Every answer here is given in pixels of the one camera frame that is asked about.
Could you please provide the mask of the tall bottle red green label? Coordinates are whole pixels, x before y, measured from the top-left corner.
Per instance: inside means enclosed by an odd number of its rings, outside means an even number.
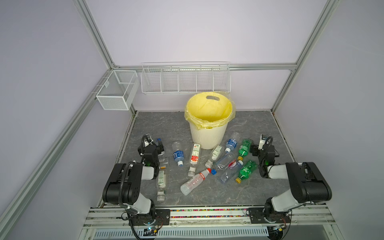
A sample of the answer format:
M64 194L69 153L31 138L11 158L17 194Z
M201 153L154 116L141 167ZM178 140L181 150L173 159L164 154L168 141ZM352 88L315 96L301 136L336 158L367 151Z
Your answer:
M188 177L193 177L196 174L197 164L200 159L201 145L194 143L191 157L190 157L190 167L188 171Z

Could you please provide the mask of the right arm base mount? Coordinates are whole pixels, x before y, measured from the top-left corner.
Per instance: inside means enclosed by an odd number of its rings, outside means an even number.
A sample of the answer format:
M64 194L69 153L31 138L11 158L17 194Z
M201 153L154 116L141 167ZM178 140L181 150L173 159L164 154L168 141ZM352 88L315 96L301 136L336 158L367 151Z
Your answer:
M264 207L248 208L246 215L252 224L288 224L291 222L290 214L270 212L267 214Z

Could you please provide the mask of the clear bottle red label blue cap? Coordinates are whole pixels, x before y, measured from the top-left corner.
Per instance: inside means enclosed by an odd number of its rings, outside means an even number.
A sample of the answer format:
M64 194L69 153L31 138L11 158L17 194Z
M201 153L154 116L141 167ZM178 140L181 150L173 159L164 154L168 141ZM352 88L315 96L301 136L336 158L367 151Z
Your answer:
M218 172L225 170L229 164L237 159L235 152L226 153L222 158L216 161L211 168L211 174L216 175Z

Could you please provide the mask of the clear bottle white Ganten cap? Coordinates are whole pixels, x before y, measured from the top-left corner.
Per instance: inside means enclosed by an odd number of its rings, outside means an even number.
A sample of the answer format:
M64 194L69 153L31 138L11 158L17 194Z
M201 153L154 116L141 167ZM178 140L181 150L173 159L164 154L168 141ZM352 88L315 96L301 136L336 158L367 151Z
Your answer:
M222 173L222 175L219 178L219 182L222 184L225 184L228 180L230 180L236 173L240 171L240 169L243 167L244 162L241 160L234 161L233 163L229 164L227 169Z

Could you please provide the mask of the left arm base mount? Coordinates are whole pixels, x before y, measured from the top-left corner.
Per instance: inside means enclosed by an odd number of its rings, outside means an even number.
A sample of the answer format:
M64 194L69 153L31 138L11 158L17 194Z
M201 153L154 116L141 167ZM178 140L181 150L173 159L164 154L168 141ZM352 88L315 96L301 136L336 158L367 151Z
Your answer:
M130 220L134 226L168 226L171 219L170 209L155 209L150 210L145 215L133 215Z

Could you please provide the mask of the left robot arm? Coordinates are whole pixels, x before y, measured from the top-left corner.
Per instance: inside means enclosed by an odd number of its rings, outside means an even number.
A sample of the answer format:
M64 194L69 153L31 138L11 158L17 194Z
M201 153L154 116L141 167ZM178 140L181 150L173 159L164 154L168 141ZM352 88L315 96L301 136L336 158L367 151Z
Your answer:
M161 147L148 145L141 150L141 163L115 164L103 189L102 200L120 206L128 215L154 219L155 204L141 194L141 183L158 177L161 152Z

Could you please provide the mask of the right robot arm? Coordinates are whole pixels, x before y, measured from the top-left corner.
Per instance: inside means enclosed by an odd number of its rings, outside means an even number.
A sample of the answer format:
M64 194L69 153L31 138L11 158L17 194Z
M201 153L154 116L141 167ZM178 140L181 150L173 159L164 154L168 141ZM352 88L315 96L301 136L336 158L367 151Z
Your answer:
M284 193L267 199L264 217L286 214L290 210L307 204L331 200L332 190L324 176L313 162L276 164L275 146L251 145L251 153L258 157L259 172L264 179L288 180L290 188Z

